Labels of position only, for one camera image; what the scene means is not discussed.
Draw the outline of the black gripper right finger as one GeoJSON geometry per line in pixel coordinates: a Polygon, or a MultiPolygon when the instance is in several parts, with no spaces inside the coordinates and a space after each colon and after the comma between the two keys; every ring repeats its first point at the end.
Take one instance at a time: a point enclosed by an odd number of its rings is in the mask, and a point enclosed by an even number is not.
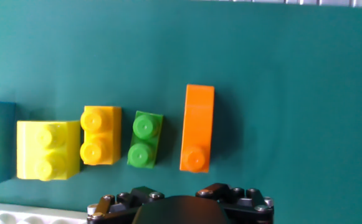
{"type": "Polygon", "coordinates": [[[230,223],[274,224],[274,201],[258,189],[215,183],[197,191],[195,196],[216,201],[230,223]]]}

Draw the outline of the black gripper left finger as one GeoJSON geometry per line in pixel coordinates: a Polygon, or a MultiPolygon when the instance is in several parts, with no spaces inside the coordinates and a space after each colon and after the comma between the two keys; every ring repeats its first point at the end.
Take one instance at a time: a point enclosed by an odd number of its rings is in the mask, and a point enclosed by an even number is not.
{"type": "Polygon", "coordinates": [[[142,205],[164,199],[163,193],[148,187],[137,187],[131,192],[104,195],[92,213],[88,213],[87,224],[132,223],[142,205]]]}

